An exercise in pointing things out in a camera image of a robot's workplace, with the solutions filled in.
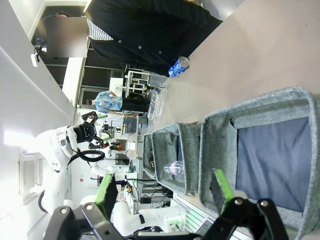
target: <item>person in floral shirt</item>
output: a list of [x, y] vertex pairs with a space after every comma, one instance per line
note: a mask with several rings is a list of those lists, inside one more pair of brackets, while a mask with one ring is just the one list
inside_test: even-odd
[[95, 105], [96, 109], [105, 114], [122, 115], [122, 111], [136, 111], [146, 113], [149, 110], [149, 99], [122, 98], [112, 91], [100, 92], [95, 100], [88, 99], [86, 104]]

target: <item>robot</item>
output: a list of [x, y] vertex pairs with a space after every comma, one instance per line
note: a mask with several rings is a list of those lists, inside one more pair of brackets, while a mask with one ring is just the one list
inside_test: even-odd
[[[87, 122], [89, 116], [93, 116], [91, 122]], [[81, 158], [87, 161], [91, 172], [104, 177], [106, 174], [113, 174], [107, 169], [99, 167], [99, 163], [104, 159], [105, 153], [99, 151], [103, 147], [103, 140], [98, 137], [95, 122], [98, 119], [95, 111], [81, 116], [84, 123], [77, 126], [64, 126], [55, 130], [47, 130], [36, 137], [36, 144], [39, 153], [41, 153], [52, 167], [50, 184], [39, 197], [38, 205], [40, 209], [50, 215], [53, 215], [55, 209], [59, 206], [68, 206], [70, 209], [76, 209], [77, 204], [65, 199], [65, 184], [67, 180], [68, 165], [74, 160]], [[88, 149], [81, 151], [79, 144], [88, 143]], [[115, 181], [127, 179], [136, 179], [137, 173], [113, 174]], [[95, 201], [94, 196], [87, 196], [81, 201], [81, 205]], [[126, 202], [115, 204], [112, 212], [112, 222], [116, 229], [123, 235], [133, 234], [139, 229], [145, 227], [158, 226], [164, 232], [177, 231], [168, 225], [167, 219], [178, 219], [181, 222], [182, 211], [179, 206], [172, 206], [158, 209], [143, 209], [138, 214], [132, 215]]]
[[[91, 122], [87, 122], [89, 116], [93, 116]], [[65, 199], [65, 185], [68, 182], [68, 165], [81, 158], [87, 161], [91, 172], [104, 177], [111, 173], [99, 167], [105, 153], [97, 149], [103, 147], [104, 141], [98, 137], [95, 123], [98, 119], [95, 111], [81, 116], [84, 123], [77, 126], [64, 126], [55, 130], [47, 130], [36, 137], [38, 152], [47, 160], [52, 168], [50, 184], [40, 195], [38, 205], [40, 209], [50, 215], [56, 207], [67, 205], [73, 208], [75, 204]], [[81, 151], [79, 144], [88, 143], [88, 149]], [[115, 173], [116, 181], [136, 179], [137, 173]]]

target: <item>navy fabric liner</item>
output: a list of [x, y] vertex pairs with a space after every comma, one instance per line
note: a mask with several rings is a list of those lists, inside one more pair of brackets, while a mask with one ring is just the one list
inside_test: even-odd
[[237, 158], [237, 190], [304, 211], [312, 159], [308, 117], [239, 129]]

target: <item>black pants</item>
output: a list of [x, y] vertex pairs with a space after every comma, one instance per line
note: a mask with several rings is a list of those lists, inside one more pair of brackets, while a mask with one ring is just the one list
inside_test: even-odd
[[120, 111], [135, 111], [147, 113], [149, 110], [150, 99], [143, 98], [122, 98]]

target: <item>black jacket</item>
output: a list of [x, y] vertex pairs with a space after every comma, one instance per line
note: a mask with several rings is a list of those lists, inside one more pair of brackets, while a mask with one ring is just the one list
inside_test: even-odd
[[92, 0], [83, 14], [113, 38], [91, 40], [99, 55], [165, 76], [222, 22], [184, 0]]

